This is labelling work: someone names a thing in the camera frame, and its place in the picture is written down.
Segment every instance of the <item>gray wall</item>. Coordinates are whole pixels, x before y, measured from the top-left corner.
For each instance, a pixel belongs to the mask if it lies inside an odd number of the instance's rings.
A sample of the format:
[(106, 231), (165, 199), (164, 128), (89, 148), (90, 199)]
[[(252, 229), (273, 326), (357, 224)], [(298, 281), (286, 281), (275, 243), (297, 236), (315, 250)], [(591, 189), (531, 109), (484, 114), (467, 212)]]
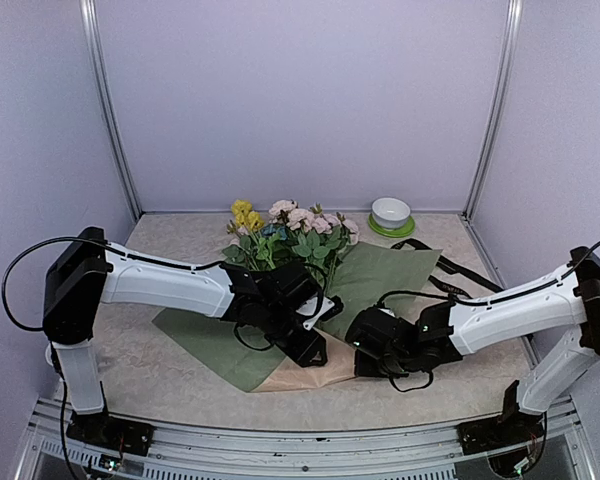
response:
[[(476, 226), (509, 285), (600, 239), (600, 1), (525, 0)], [(559, 335), (537, 335), (541, 352)], [(573, 397), (600, 465), (600, 364)]]
[[(84, 226), (124, 240), (131, 218), (98, 110), (77, 1), (0, 1), (0, 280), (30, 244)], [(41, 321), (44, 269), (57, 250), (14, 272), (23, 322)], [(55, 374), (44, 335), (9, 323), (0, 303), (0, 479), (38, 394)]]
[(116, 0), (98, 18), (145, 210), (464, 207), (503, 0)]

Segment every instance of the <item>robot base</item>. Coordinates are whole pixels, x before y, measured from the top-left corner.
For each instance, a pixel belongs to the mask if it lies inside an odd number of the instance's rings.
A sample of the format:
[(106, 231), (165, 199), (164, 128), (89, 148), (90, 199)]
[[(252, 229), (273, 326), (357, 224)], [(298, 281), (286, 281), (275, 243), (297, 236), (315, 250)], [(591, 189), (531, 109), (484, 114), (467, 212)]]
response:
[(473, 455), (528, 442), (532, 435), (542, 437), (545, 434), (542, 424), (531, 418), (510, 418), (500, 423), (500, 417), (491, 417), (461, 423), (458, 436), (462, 453)]
[(71, 416), (67, 437), (96, 447), (146, 457), (154, 427), (148, 423), (110, 417), (105, 411)]

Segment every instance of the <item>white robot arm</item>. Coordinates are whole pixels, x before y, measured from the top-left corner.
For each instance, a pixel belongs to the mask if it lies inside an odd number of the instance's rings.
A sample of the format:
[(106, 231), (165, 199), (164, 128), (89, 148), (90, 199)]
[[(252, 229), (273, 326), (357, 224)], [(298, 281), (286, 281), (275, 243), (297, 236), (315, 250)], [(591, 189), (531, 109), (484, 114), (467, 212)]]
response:
[[(566, 326), (551, 352), (505, 392), (495, 419), (459, 426), (466, 454), (528, 439), (551, 403), (600, 360), (600, 259), (572, 250), (572, 261), (525, 285), (495, 295), (449, 301), (424, 309), (411, 324), (386, 311), (384, 298), (361, 312), (346, 340), (354, 345), (356, 372), (398, 378), (427, 372), (512, 338)], [(413, 292), (390, 292), (390, 294)]]
[(341, 309), (325, 298), (300, 264), (249, 272), (216, 262), (192, 265), (141, 254), (104, 240), (97, 228), (74, 242), (47, 273), (44, 332), (78, 415), (106, 408), (93, 349), (92, 326), (100, 303), (142, 303), (197, 312), (252, 325), (272, 346), (302, 367), (327, 362), (326, 342), (314, 324)]

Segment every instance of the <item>marble surface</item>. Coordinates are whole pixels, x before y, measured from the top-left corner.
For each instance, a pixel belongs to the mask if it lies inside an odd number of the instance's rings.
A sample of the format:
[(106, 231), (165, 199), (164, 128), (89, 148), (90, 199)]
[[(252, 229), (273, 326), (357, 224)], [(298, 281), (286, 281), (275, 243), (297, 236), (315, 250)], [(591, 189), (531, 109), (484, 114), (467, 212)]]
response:
[[(349, 213), (361, 239), (390, 246), (366, 225), (367, 214)], [(443, 254), (486, 275), (456, 215), (414, 215), (413, 235)], [(128, 246), (145, 253), (204, 263), (221, 258), (230, 238), (230, 214), (145, 215)], [(472, 295), (487, 292), (469, 280), (434, 275)], [(426, 291), (436, 292), (427, 285)], [(431, 303), (414, 302), (411, 319)], [(434, 384), (408, 394), (386, 380), (353, 379), (318, 390), (243, 393), (223, 381), (158, 330), (151, 320), (160, 308), (101, 305), (94, 335), (110, 411), (189, 425), (277, 431), (373, 429), (427, 424), (498, 412), (504, 390), (529, 370), (521, 341), (486, 348), (462, 362), (435, 370)], [(402, 388), (426, 381), (414, 375)]]

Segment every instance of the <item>bowl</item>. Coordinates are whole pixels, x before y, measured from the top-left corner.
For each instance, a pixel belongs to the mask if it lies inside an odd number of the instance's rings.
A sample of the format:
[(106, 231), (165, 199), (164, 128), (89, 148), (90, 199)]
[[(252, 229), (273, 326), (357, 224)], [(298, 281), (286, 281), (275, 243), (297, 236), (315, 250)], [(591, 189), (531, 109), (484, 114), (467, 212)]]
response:
[(371, 215), (382, 228), (396, 230), (407, 223), (411, 209), (397, 198), (379, 198), (371, 205)]

